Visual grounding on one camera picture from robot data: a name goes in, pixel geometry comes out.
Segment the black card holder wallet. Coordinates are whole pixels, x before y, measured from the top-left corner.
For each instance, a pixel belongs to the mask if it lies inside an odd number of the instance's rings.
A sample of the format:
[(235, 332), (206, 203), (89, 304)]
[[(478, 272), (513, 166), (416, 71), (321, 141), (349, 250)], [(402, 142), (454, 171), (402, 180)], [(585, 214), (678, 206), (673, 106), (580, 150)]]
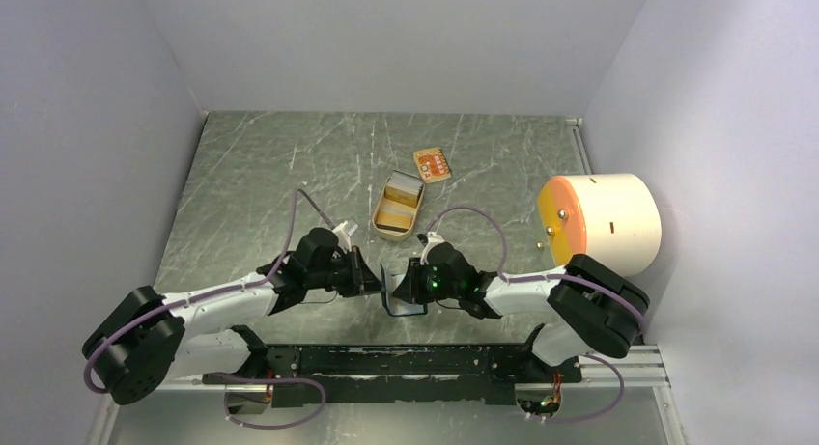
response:
[(404, 273), (390, 274), (381, 266), (381, 305), (393, 318), (414, 317), (428, 314), (426, 303), (416, 300), (416, 284), (420, 277), (420, 265), (411, 259)]

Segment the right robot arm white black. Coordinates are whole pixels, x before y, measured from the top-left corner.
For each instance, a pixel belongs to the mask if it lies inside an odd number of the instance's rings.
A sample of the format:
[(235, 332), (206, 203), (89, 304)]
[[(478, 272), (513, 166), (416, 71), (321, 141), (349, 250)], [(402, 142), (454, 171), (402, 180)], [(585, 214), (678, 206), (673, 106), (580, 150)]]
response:
[(389, 294), (419, 308), (454, 300), (480, 320), (555, 314), (556, 323), (531, 332), (521, 357), (523, 373), (534, 381), (546, 380), (559, 364), (581, 354), (624, 358), (645, 331), (650, 306), (641, 288), (585, 254), (551, 270), (501, 275), (478, 270), (448, 242), (410, 259)]

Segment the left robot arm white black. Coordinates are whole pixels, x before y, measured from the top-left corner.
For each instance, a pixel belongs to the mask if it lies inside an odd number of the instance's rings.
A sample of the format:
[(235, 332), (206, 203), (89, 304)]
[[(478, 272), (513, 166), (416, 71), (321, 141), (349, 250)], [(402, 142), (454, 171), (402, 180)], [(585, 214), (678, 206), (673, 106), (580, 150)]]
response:
[(267, 344), (248, 322), (282, 313), (313, 290), (343, 298), (382, 282), (341, 230), (314, 228), (293, 251), (244, 277), (194, 292), (130, 292), (85, 341), (87, 387), (115, 403), (142, 400), (166, 379), (216, 376), (252, 383), (275, 377)]

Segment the grey credit card stack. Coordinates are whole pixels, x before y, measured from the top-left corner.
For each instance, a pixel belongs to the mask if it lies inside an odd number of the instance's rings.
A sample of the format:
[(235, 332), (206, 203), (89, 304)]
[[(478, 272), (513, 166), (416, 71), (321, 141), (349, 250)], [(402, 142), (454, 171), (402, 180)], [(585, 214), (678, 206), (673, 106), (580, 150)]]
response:
[(423, 191), (424, 181), (401, 171), (393, 171), (384, 187), (384, 197), (393, 202), (416, 207)]

